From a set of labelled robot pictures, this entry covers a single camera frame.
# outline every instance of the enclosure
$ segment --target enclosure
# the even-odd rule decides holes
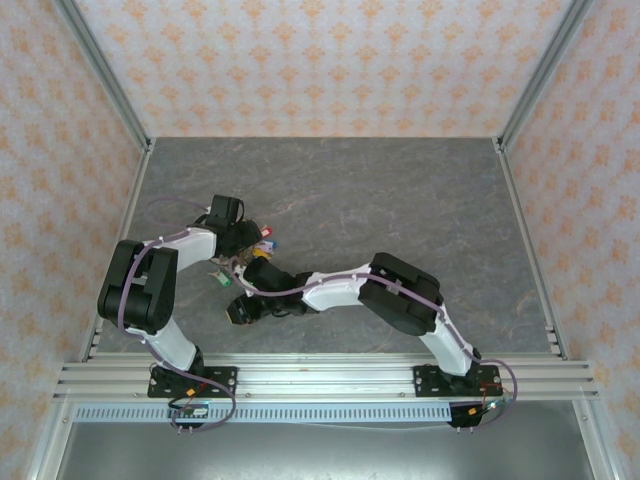
[[[3,475],[635,478],[635,2],[0,8]],[[464,339],[513,368],[510,416],[456,435],[456,399],[417,395],[434,357],[362,306],[231,324],[241,289],[205,261],[178,274],[174,318],[238,368],[238,410],[176,436],[146,345],[95,300],[119,239],[201,213],[150,202],[214,194],[272,229],[286,272],[388,252],[435,276]]]

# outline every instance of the gray floor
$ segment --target gray floor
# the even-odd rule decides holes
[[[79,424],[58,479],[593,478],[570,402],[519,403],[474,434],[371,427],[229,424],[178,436],[168,425]]]
[[[489,139],[158,139],[140,192],[132,239],[168,233],[142,216],[155,197],[208,205],[243,199],[247,217],[274,228],[273,263],[331,272],[392,253],[435,275],[451,317],[481,352],[546,352],[544,317],[507,185]],[[197,211],[167,205],[178,224]],[[178,277],[175,317],[205,352],[421,352],[363,307],[305,318],[229,324],[240,294],[204,262]],[[105,322],[99,349],[144,351]]]

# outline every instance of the wall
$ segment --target wall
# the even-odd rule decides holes
[[[640,4],[596,0],[509,161],[571,353],[595,361],[636,473],[639,138]]]
[[[570,0],[79,0],[152,136],[502,132]]]
[[[51,0],[0,4],[0,478],[77,360],[140,153]]]

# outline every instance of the black mounting plate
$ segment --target black mounting plate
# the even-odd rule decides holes
[[[451,385],[442,378],[441,370],[437,365],[420,365],[413,367],[413,386],[416,391],[416,397],[482,397],[485,395],[482,385],[501,383],[500,369],[493,365],[480,365],[477,369],[477,386],[467,388],[464,392],[453,390]],[[486,387],[487,397],[501,397],[502,387],[488,386]]]
[[[213,381],[221,383],[234,395],[236,394],[236,386],[238,385],[238,367],[204,367],[204,378],[209,378]],[[149,398],[181,398],[186,396],[186,390],[189,387],[185,387],[183,382],[164,383],[153,374],[151,371],[151,378],[149,379],[149,389],[147,390],[147,396]],[[192,388],[197,390],[199,388],[198,382],[193,382]],[[215,388],[211,385],[198,393],[198,398],[228,398],[229,396],[222,390]]]

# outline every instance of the yellow component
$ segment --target yellow component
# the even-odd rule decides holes
[[[267,260],[269,260],[269,259],[271,258],[271,255],[269,255],[269,254],[268,254],[268,253],[266,253],[266,252],[263,252],[263,251],[262,251],[262,250],[260,250],[259,248],[254,248],[252,253],[253,253],[253,256],[254,256],[254,257],[264,257],[264,258],[266,258]]]

